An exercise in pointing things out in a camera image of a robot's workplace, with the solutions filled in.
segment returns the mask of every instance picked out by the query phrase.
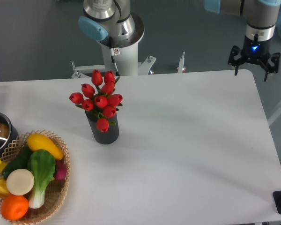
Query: metal bracket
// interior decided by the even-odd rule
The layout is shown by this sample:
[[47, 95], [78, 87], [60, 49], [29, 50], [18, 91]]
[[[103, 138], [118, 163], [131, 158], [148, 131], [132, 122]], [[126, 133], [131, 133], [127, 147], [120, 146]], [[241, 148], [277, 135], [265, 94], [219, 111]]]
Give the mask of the metal bracket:
[[[153, 64], [155, 63], [156, 58], [149, 55], [146, 60], [142, 63], [138, 63], [138, 75], [148, 75], [153, 74], [151, 71], [151, 68]], [[72, 67], [73, 67], [73, 75], [72, 78], [85, 78], [89, 77], [85, 74], [91, 74], [93, 73], [94, 69], [100, 70], [100, 72], [106, 72], [105, 65], [95, 65], [95, 66], [83, 66], [83, 67], [76, 67], [74, 62], [72, 61]]]
[[185, 52], [182, 53], [182, 57], [179, 60], [179, 66], [177, 68], [177, 73], [179, 74], [183, 73], [186, 70], [186, 68], [184, 67], [184, 54]]
[[156, 58], [149, 55], [146, 58], [146, 60], [143, 63], [141, 63], [141, 65], [139, 66], [138, 75], [152, 74], [153, 72], [151, 72], [151, 67], [153, 66], [155, 61], [156, 61]]

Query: blue light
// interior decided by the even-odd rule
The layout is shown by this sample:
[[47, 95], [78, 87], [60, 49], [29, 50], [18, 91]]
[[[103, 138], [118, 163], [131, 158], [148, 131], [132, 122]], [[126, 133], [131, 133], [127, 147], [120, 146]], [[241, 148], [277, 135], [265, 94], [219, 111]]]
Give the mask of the blue light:
[[252, 46], [252, 47], [251, 47], [251, 49], [252, 49], [253, 52], [255, 52], [258, 48], [259, 48], [259, 45], [257, 45], [257, 46]]

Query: red radish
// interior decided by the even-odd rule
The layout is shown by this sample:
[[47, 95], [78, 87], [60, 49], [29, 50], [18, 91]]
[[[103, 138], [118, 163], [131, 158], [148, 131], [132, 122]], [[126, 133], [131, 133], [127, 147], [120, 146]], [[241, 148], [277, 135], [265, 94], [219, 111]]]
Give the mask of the red radish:
[[66, 178], [67, 175], [67, 166], [66, 164], [64, 164], [63, 162], [56, 160], [56, 164], [55, 164], [55, 173], [53, 175], [53, 177], [56, 180], [63, 180], [64, 178]]

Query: bok choy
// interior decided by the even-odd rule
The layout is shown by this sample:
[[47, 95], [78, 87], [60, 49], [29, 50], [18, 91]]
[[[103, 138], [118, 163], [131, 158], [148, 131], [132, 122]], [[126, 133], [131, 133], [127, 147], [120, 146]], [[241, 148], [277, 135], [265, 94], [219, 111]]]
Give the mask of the bok choy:
[[44, 204], [45, 190], [55, 172], [55, 158], [46, 150], [32, 153], [28, 169], [34, 176], [34, 186], [29, 196], [29, 207], [38, 209]]

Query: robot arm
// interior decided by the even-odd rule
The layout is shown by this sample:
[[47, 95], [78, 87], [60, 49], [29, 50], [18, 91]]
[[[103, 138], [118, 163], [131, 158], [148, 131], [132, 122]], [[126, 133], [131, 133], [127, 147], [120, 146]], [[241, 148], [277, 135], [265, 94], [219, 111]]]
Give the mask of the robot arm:
[[86, 17], [80, 17], [78, 24], [91, 39], [107, 42], [112, 38], [116, 42], [134, 32], [130, 0], [85, 0], [83, 9]]
[[277, 73], [280, 53], [270, 54], [269, 48], [274, 35], [281, 0], [205, 0], [207, 11], [246, 17], [247, 28], [243, 48], [233, 46], [228, 64], [238, 67], [244, 63], [260, 65], [266, 72]]

